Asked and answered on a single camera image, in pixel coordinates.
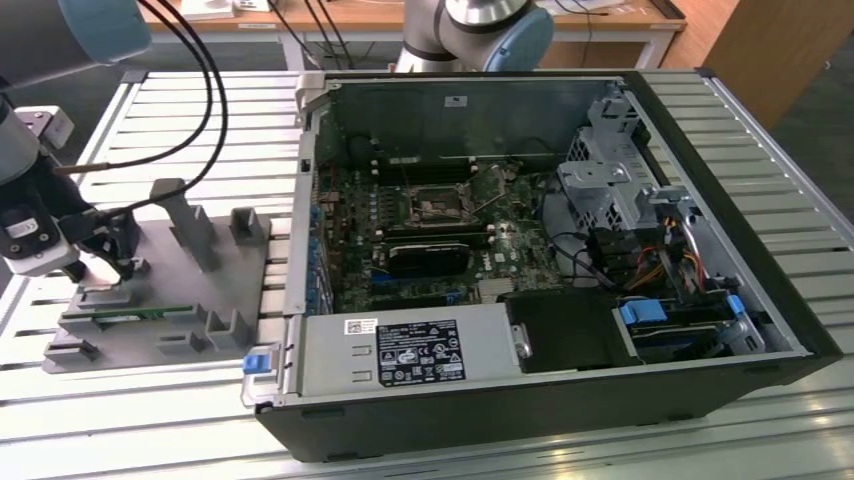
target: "electronic components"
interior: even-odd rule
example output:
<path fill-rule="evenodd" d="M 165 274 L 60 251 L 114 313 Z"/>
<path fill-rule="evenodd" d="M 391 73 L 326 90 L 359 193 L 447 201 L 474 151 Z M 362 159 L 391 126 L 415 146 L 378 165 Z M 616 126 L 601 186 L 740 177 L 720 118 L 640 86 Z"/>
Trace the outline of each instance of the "electronic components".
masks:
<path fill-rule="evenodd" d="M 389 250 L 389 273 L 394 278 L 461 275 L 469 256 L 470 248 L 462 243 L 394 247 Z"/>

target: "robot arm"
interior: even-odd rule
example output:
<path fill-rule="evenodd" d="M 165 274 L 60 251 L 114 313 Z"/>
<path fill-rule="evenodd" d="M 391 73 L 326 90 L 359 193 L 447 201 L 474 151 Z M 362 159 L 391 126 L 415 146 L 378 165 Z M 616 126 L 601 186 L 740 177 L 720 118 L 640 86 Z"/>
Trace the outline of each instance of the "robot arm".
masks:
<path fill-rule="evenodd" d="M 554 21 L 533 0 L 406 2 L 398 72 L 487 72 L 537 68 Z"/>
<path fill-rule="evenodd" d="M 151 34 L 132 0 L 0 0 L 0 92 L 111 65 L 147 50 Z M 96 234 L 92 206 L 0 98 L 0 256 L 11 270 L 38 276 L 67 268 L 80 276 L 74 244 L 130 274 L 127 242 Z M 63 219 L 75 221 L 63 224 Z M 132 218 L 111 221 L 132 236 Z"/>

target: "desk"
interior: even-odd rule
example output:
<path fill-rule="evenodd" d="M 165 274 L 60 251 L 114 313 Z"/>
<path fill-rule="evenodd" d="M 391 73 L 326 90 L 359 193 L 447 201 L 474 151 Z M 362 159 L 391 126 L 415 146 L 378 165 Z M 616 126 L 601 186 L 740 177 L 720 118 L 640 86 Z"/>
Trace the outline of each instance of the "desk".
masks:
<path fill-rule="evenodd" d="M 181 5 L 181 0 L 171 1 L 177 6 Z M 665 18 L 649 0 L 629 0 L 628 5 L 634 7 L 634 11 L 592 17 L 593 42 L 642 43 L 645 46 L 636 66 L 656 68 L 662 62 L 674 34 L 684 30 L 686 22 Z M 327 8 L 345 41 L 403 41 L 403 2 L 378 4 L 363 0 L 335 0 L 329 3 Z M 145 14 L 155 41 L 178 41 L 158 19 L 147 11 Z M 301 0 L 285 2 L 285 15 L 303 42 L 323 41 L 318 25 Z M 325 26 L 333 35 L 329 24 L 325 23 Z M 194 27 L 210 42 L 278 42 L 282 44 L 289 69 L 306 69 L 299 44 L 283 29 L 273 12 L 238 12 L 235 18 L 198 21 L 194 22 Z M 588 41 L 585 15 L 555 16 L 555 27 L 555 42 Z"/>

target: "barcode sticker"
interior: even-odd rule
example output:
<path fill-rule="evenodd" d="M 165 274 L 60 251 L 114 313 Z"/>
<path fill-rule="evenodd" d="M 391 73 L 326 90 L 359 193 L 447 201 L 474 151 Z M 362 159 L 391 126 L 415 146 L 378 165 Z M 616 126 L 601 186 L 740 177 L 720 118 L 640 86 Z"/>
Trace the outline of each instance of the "barcode sticker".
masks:
<path fill-rule="evenodd" d="M 345 322 L 345 335 L 362 335 L 377 333 L 375 318 L 351 318 Z"/>
<path fill-rule="evenodd" d="M 246 28 L 247 30 L 275 30 L 275 23 L 242 23 L 238 28 Z"/>

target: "motherboard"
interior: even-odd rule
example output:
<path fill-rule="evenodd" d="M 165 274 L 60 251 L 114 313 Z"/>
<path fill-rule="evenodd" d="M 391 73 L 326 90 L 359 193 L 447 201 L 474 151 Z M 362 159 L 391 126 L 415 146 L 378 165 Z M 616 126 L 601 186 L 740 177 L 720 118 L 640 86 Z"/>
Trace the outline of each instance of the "motherboard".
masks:
<path fill-rule="evenodd" d="M 474 158 L 373 167 L 330 166 L 319 180 L 337 313 L 494 303 L 562 284 L 542 173 Z"/>

